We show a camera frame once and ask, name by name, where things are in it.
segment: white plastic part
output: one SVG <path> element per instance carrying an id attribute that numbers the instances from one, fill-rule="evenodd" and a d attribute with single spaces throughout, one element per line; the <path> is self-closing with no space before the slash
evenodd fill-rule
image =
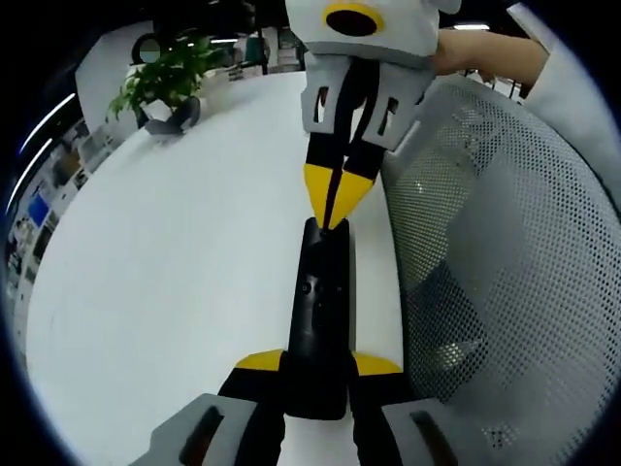
<path id="1" fill-rule="evenodd" d="M 457 13 L 461 0 L 285 0 L 291 30 L 312 51 L 313 43 L 356 44 L 430 56 L 438 46 L 439 10 Z M 383 29 L 366 37 L 349 37 L 324 22 L 326 7 L 358 3 L 373 8 L 383 20 Z"/>

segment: wall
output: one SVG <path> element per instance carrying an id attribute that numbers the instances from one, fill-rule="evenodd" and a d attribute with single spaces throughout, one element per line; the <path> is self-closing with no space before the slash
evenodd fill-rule
<path id="1" fill-rule="evenodd" d="M 103 35 L 88 52 L 76 71 L 76 87 L 84 121 L 90 133 L 105 124 L 110 102 L 119 89 L 131 64 L 131 50 L 143 34 L 153 32 L 151 21 L 132 24 Z M 124 140 L 138 129 L 132 112 L 110 118 L 110 132 Z"/>

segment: black object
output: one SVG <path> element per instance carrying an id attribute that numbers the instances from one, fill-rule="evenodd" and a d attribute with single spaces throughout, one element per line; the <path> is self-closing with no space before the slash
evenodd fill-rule
<path id="1" fill-rule="evenodd" d="M 288 350 L 280 360 L 285 412 L 341 419 L 347 405 L 349 223 L 322 231 L 305 224 Z"/>
<path id="2" fill-rule="evenodd" d="M 371 36 L 378 28 L 371 17 L 351 10 L 332 12 L 326 17 L 326 23 L 335 31 L 350 37 Z"/>

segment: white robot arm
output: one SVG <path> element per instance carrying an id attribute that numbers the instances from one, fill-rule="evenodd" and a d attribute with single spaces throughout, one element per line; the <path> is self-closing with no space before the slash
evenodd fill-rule
<path id="1" fill-rule="evenodd" d="M 286 6 L 291 29 L 309 50 L 305 181 L 319 225 L 332 230 L 373 187 L 384 154 L 397 151 L 414 126 L 435 76 L 439 10 L 456 13 L 461 0 L 286 0 Z M 351 139 L 353 111 L 363 104 Z"/>

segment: ceiling light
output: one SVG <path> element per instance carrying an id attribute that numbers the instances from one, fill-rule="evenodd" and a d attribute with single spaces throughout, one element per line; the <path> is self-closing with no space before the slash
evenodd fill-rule
<path id="1" fill-rule="evenodd" d="M 23 171 L 23 173 L 19 177 L 19 180 L 17 180 L 16 187 L 13 189 L 13 192 L 11 193 L 11 197 L 9 198 L 9 202 L 7 203 L 7 209 L 5 210 L 5 213 L 9 211 L 9 207 L 11 207 L 11 203 L 13 202 L 13 199 L 16 197 L 16 194 L 19 191 L 19 187 L 21 186 L 24 179 L 26 178 L 26 175 L 28 175 L 28 172 L 32 169 L 32 167 L 37 162 L 39 157 L 43 154 L 43 152 L 45 152 L 45 150 L 48 148 L 50 144 L 51 144 L 51 139 L 48 139 L 46 143 L 43 144 L 43 146 L 39 149 L 37 154 L 34 157 L 32 157 L 32 160 L 30 160 L 30 163 L 28 164 L 26 169 Z"/>
<path id="2" fill-rule="evenodd" d="M 233 44 L 237 39 L 212 39 L 212 44 Z"/>
<path id="3" fill-rule="evenodd" d="M 487 24 L 455 24 L 453 27 L 458 31 L 489 31 Z"/>
<path id="4" fill-rule="evenodd" d="M 60 109 L 62 109 L 65 105 L 67 105 L 67 103 L 73 99 L 76 96 L 76 93 L 72 93 L 70 95 L 68 95 L 67 97 L 65 97 L 65 99 L 60 102 L 56 107 L 54 107 L 51 112 L 49 112 L 47 115 L 44 116 L 44 118 L 39 121 L 39 124 L 37 124 L 37 126 L 35 126 L 35 128 L 30 131 L 30 134 L 28 135 L 28 137 L 26 138 L 26 140 L 23 142 L 23 144 L 21 145 L 21 148 L 19 148 L 19 153 L 23 152 L 23 148 L 26 147 L 26 144 L 28 144 L 28 141 L 30 141 L 32 139 L 32 137 L 35 135 L 35 133 L 37 131 L 39 131 L 41 129 L 41 127 L 46 124 L 48 122 L 48 120 L 50 118 L 52 118 L 54 116 L 54 114 L 56 112 L 58 112 Z"/>

